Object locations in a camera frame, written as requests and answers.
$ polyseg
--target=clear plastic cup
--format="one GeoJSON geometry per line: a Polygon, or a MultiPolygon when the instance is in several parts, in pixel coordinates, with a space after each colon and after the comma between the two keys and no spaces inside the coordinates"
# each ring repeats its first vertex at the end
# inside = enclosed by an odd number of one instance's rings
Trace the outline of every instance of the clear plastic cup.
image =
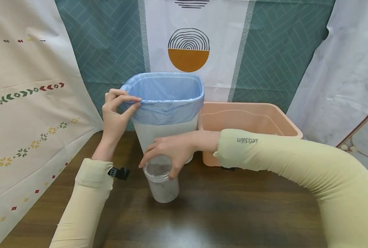
{"type": "Polygon", "coordinates": [[[158,203],[169,203],[179,193],[178,178],[169,179],[171,165],[146,164],[143,168],[152,196],[158,203]]]}

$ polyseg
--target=blue trash bag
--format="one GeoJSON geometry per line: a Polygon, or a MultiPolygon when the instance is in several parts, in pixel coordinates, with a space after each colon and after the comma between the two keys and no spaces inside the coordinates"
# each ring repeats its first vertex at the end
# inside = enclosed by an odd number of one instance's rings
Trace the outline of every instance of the blue trash bag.
{"type": "MultiPolygon", "coordinates": [[[[203,107],[204,85],[200,76],[181,72],[151,72],[133,76],[120,88],[141,97],[134,123],[170,125],[189,122],[203,107]]],[[[133,102],[121,104],[127,110],[133,102]]]]}

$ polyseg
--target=wooden table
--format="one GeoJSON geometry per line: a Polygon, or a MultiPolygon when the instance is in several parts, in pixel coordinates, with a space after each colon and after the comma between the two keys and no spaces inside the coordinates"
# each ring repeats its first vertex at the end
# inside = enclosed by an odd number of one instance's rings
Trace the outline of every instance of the wooden table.
{"type": "MultiPolygon", "coordinates": [[[[97,133],[89,140],[0,248],[49,247],[80,164],[100,138],[97,133]]],[[[132,172],[127,181],[115,180],[94,247],[326,247],[314,196],[283,177],[207,167],[198,152],[181,170],[178,198],[160,204],[137,167],[141,158],[136,134],[126,132],[113,162],[132,172]]]]}

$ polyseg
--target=fabric backdrop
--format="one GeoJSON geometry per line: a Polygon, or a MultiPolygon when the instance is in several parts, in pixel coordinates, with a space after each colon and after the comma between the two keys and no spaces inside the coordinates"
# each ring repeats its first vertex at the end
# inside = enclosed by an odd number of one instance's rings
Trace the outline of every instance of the fabric backdrop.
{"type": "Polygon", "coordinates": [[[104,92],[137,73],[192,70],[175,65],[169,55],[177,52],[169,41],[179,29],[199,30],[208,39],[208,48],[192,51],[208,54],[194,71],[205,80],[206,99],[269,102],[286,112],[327,35],[334,2],[210,0],[186,6],[179,0],[56,0],[99,112],[104,92]]]}
{"type": "Polygon", "coordinates": [[[0,242],[102,122],[53,0],[0,0],[0,242]]]}
{"type": "Polygon", "coordinates": [[[327,28],[287,115],[304,138],[337,146],[368,115],[368,0],[337,0],[327,28]]]}

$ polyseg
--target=beige arm sleeve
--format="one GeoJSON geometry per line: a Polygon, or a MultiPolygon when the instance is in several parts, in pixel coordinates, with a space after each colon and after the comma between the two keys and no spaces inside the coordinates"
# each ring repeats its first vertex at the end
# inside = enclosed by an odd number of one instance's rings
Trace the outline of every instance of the beige arm sleeve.
{"type": "Polygon", "coordinates": [[[309,189],[328,247],[368,248],[368,170],[350,154],[292,137],[223,130],[214,156],[223,167],[269,170],[309,189]]]}
{"type": "Polygon", "coordinates": [[[50,248],[93,246],[100,214],[113,187],[114,180],[107,174],[112,167],[112,162],[84,159],[50,248]]]}

